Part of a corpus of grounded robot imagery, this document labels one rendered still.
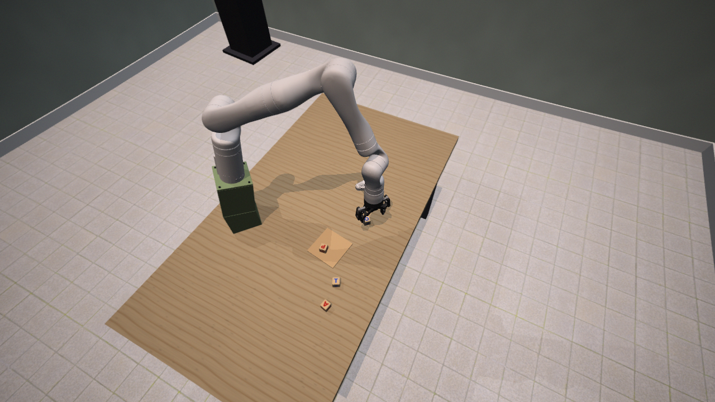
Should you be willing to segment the peach flat mat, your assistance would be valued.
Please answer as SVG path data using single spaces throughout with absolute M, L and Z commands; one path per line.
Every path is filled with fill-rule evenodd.
M 320 243 L 325 243 L 328 245 L 328 250 L 326 253 L 319 251 Z M 335 265 L 340 261 L 343 255 L 349 250 L 352 243 L 349 240 L 341 237 L 336 232 L 333 232 L 327 227 L 327 229 L 322 232 L 314 244 L 307 250 L 325 264 L 330 267 L 335 267 Z

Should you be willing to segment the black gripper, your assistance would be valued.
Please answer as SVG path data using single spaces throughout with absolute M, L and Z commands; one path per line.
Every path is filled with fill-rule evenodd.
M 384 202 L 385 202 L 385 204 L 383 204 Z M 357 207 L 355 216 L 357 217 L 358 221 L 361 221 L 364 224 L 365 217 L 367 217 L 373 211 L 377 210 L 374 208 L 380 209 L 380 212 L 382 213 L 382 215 L 384 215 L 386 208 L 390 208 L 390 198 L 388 198 L 388 196 L 385 194 L 385 198 L 383 198 L 382 202 L 379 204 L 369 204 L 364 199 L 363 208 Z M 363 214 L 364 214 L 364 216 L 363 216 Z

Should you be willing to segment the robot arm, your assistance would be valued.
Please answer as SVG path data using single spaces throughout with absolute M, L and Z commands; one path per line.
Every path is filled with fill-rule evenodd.
M 382 175 L 389 159 L 359 111 L 353 90 L 355 81 L 355 65 L 338 57 L 309 71 L 261 85 L 237 102 L 225 95 L 213 97 L 203 111 L 202 122 L 212 131 L 214 161 L 220 179 L 234 184 L 245 176 L 240 142 L 242 125 L 290 111 L 324 93 L 346 126 L 359 155 L 369 157 L 361 170 L 364 180 L 357 183 L 355 189 L 364 190 L 367 203 L 381 203 L 385 193 Z

